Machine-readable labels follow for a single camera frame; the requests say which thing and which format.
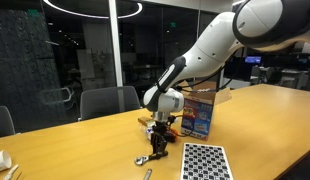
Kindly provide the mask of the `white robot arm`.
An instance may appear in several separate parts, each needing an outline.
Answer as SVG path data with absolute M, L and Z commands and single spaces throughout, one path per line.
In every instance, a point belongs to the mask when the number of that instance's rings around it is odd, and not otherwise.
M 177 82 L 212 75 L 242 47 L 272 52 L 296 42 L 310 44 L 310 0 L 246 0 L 218 14 L 146 91 L 143 103 L 154 114 L 178 112 L 184 97 L 173 88 Z

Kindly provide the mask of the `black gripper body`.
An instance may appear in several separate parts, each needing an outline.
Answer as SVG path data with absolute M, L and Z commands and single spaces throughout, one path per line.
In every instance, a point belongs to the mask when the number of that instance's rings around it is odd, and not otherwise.
M 155 125 L 152 127 L 153 132 L 162 135 L 164 137 L 164 133 L 168 129 L 172 129 L 171 125 L 175 122 L 176 117 L 173 115 L 169 115 L 166 122 L 156 122 Z

